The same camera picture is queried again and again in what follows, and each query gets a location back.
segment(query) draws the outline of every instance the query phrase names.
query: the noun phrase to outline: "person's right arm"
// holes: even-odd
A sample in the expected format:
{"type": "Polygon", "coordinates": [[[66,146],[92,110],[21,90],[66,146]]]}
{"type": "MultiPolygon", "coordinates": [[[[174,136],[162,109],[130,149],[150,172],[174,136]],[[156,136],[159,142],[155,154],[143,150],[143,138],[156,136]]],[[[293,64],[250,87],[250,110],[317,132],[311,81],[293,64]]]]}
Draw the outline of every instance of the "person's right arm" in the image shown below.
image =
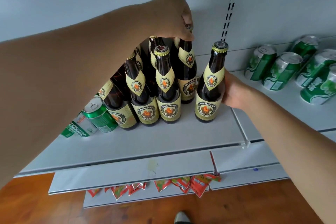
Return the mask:
{"type": "Polygon", "coordinates": [[[336,143],[225,72],[223,103],[242,109],[324,223],[336,219],[336,143]]]}

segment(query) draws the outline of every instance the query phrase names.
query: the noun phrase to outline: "bottle label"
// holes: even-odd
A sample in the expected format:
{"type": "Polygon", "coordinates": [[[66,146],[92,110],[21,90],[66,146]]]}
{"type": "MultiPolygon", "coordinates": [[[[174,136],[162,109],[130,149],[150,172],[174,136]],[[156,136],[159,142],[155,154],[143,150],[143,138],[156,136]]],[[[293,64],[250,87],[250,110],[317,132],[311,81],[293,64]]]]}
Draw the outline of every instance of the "bottle label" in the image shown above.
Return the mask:
{"type": "Polygon", "coordinates": [[[192,68],[195,61],[194,48],[192,47],[190,52],[186,52],[180,47],[178,50],[178,57],[180,61],[183,62],[184,65],[186,65],[189,68],[192,68]]]}
{"type": "Polygon", "coordinates": [[[136,60],[136,63],[137,63],[137,65],[138,65],[138,67],[142,70],[142,68],[143,68],[143,63],[142,63],[142,59],[141,59],[139,53],[136,54],[136,56],[135,56],[135,60],[136,60]]]}
{"type": "Polygon", "coordinates": [[[178,79],[181,91],[181,100],[187,101],[194,97],[195,94],[195,84],[196,78],[191,80],[180,80],[178,79]]]}
{"type": "Polygon", "coordinates": [[[144,90],[145,83],[146,79],[141,70],[139,70],[139,74],[134,80],[126,74],[127,86],[134,94],[138,96],[141,95],[142,91],[144,90]]]}
{"type": "Polygon", "coordinates": [[[154,55],[154,53],[152,53],[152,49],[151,49],[151,41],[148,40],[148,50],[149,50],[149,53],[150,53],[150,62],[152,63],[152,66],[153,68],[156,69],[156,57],[154,55]]]}
{"type": "Polygon", "coordinates": [[[172,103],[162,103],[157,100],[161,118],[166,121],[177,120],[181,116],[181,95],[172,103]]]}
{"type": "Polygon", "coordinates": [[[98,91],[99,96],[104,100],[106,96],[110,93],[111,89],[113,88],[113,83],[111,80],[108,80],[107,83],[98,91]]]}
{"type": "Polygon", "coordinates": [[[125,105],[119,110],[109,110],[108,112],[112,118],[118,123],[122,128],[130,128],[137,123],[131,109],[128,105],[125,105]]]}
{"type": "Polygon", "coordinates": [[[179,44],[180,44],[180,39],[178,37],[175,37],[174,38],[174,45],[175,45],[176,49],[179,48],[179,44]]]}
{"type": "Polygon", "coordinates": [[[221,100],[216,102],[206,101],[196,93],[196,105],[195,105],[195,114],[201,120],[213,120],[216,117],[217,109],[221,104],[221,100]]]}
{"type": "Polygon", "coordinates": [[[175,79],[173,68],[171,67],[169,72],[165,75],[161,75],[160,72],[156,70],[155,79],[160,89],[164,93],[166,93],[172,86],[174,79],[175,79]]]}
{"type": "Polygon", "coordinates": [[[209,64],[207,64],[203,73],[203,79],[208,90],[214,89],[221,83],[221,81],[224,79],[224,73],[225,73],[224,67],[222,67],[222,69],[219,70],[218,72],[213,73],[209,68],[209,64]]]}
{"type": "Polygon", "coordinates": [[[133,105],[136,114],[140,121],[144,124],[152,124],[159,118],[158,104],[156,98],[153,98],[152,102],[145,106],[133,105]]]}

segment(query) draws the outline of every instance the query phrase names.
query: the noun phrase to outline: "shoe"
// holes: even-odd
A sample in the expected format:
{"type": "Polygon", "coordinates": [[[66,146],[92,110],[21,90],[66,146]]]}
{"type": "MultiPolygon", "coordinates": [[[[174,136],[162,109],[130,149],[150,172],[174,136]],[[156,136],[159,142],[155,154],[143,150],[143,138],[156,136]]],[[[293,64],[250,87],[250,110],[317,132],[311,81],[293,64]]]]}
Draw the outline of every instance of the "shoe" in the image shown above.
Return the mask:
{"type": "Polygon", "coordinates": [[[174,224],[177,223],[191,223],[191,221],[184,212],[178,212],[174,220],[174,224]]]}

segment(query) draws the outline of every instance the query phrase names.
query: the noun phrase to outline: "hand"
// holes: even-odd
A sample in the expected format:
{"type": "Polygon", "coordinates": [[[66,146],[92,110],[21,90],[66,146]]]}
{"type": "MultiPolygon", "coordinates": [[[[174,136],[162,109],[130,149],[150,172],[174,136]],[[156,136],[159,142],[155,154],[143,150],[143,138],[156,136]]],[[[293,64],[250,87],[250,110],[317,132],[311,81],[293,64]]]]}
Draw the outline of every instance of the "hand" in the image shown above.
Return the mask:
{"type": "Polygon", "coordinates": [[[194,35],[185,28],[193,25],[190,8],[186,0],[152,0],[144,5],[153,12],[155,23],[153,35],[161,37],[178,37],[193,41],[194,35]]]}
{"type": "Polygon", "coordinates": [[[225,94],[222,103],[232,108],[244,109],[249,101],[250,86],[240,81],[225,69],[225,94]]]}

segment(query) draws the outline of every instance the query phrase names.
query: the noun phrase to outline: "lower shelf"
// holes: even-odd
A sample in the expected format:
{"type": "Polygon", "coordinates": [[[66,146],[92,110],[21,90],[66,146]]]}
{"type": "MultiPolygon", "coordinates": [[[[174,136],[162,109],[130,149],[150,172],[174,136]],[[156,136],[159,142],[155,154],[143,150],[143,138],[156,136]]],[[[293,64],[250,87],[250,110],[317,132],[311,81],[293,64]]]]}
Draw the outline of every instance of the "lower shelf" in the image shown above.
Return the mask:
{"type": "MultiPolygon", "coordinates": [[[[188,194],[194,194],[194,192],[189,189],[188,194]]],[[[180,195],[184,195],[184,193],[173,184],[170,184],[167,188],[158,192],[154,182],[149,182],[146,185],[145,190],[139,190],[131,196],[125,194],[118,201],[113,196],[111,190],[104,192],[104,189],[102,189],[95,197],[92,197],[88,192],[86,192],[83,207],[90,208],[180,195]]]]}
{"type": "Polygon", "coordinates": [[[233,171],[221,174],[221,177],[221,182],[212,181],[210,183],[212,190],[289,178],[280,164],[233,171]]]}

